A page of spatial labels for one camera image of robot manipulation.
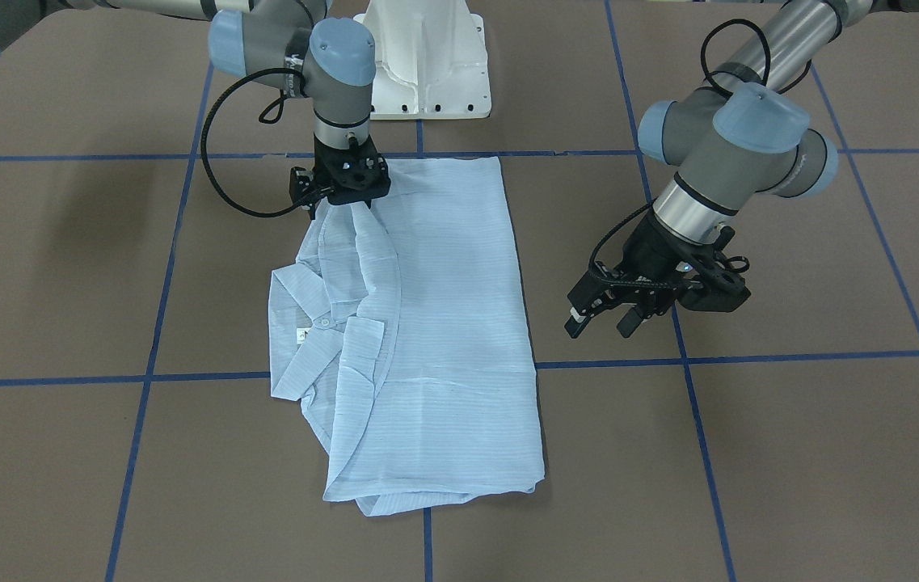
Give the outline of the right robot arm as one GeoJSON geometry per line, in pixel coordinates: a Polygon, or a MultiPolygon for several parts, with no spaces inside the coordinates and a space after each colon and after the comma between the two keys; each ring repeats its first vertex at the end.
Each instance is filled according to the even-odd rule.
{"type": "Polygon", "coordinates": [[[212,66],[238,78],[212,104],[201,130],[200,156],[216,193],[252,217],[279,217],[386,196],[389,169],[369,135],[375,44],[372,33],[353,19],[331,18],[332,1],[0,1],[0,55],[48,16],[59,11],[152,12],[210,23],[212,66]],[[314,105],[314,168],[290,170],[290,206],[260,213],[223,191],[208,158],[207,136],[221,105],[249,82],[279,91],[259,121],[275,123],[282,104],[306,97],[314,105]]]}

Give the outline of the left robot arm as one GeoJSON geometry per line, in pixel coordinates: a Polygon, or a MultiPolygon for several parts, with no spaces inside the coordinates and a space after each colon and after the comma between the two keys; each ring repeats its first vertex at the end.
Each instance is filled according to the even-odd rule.
{"type": "Polygon", "coordinates": [[[652,202],[633,211],[622,257],[608,268],[593,251],[567,295],[565,328],[577,338],[600,313],[628,306],[618,321],[630,336],[673,306],[729,313],[750,297],[748,261],[728,255],[732,222],[752,196],[784,199],[822,192],[837,173],[837,148],[788,99],[812,59],[873,10],[872,1],[788,1],[765,24],[730,19],[717,31],[754,33],[725,62],[710,67],[680,102],[658,102],[638,125],[645,156],[674,169],[652,202]]]}

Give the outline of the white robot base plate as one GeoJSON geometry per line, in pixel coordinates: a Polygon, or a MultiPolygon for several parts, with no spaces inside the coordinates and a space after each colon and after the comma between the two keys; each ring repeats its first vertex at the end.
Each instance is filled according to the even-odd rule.
{"type": "Polygon", "coordinates": [[[372,120],[488,118],[489,56],[466,1],[371,1],[353,16],[372,33],[372,120]]]}

